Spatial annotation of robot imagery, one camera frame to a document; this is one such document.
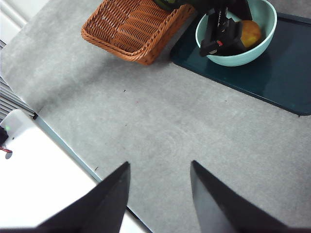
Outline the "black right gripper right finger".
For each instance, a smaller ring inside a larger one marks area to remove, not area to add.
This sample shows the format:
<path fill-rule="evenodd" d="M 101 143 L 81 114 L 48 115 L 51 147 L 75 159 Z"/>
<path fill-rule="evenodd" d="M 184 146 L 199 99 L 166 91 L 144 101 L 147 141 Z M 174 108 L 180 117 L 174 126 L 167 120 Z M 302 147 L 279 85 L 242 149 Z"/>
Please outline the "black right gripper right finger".
<path fill-rule="evenodd" d="M 294 233 L 238 195 L 197 161 L 190 165 L 192 199 L 203 233 Z"/>

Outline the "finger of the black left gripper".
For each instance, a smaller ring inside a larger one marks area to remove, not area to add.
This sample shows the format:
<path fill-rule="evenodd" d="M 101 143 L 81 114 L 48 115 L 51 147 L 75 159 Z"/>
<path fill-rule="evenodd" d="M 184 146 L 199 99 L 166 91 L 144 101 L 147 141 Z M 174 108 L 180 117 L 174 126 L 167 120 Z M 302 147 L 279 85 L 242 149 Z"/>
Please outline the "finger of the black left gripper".
<path fill-rule="evenodd" d="M 244 51 L 244 45 L 241 41 L 242 23 L 229 20 L 229 31 L 229 40 L 207 40 L 205 33 L 200 45 L 200 56 L 231 56 L 242 53 Z"/>
<path fill-rule="evenodd" d="M 242 20 L 253 20 L 247 0 L 230 0 L 228 10 Z"/>

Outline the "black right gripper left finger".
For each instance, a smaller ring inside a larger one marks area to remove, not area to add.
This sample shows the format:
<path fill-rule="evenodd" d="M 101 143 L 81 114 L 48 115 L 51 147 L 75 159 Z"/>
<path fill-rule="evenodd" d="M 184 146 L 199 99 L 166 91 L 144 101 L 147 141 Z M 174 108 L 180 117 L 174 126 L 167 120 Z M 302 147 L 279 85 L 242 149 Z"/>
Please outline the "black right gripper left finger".
<path fill-rule="evenodd" d="M 130 164 L 123 163 L 86 195 L 37 229 L 44 233 L 118 233 L 128 202 Z"/>

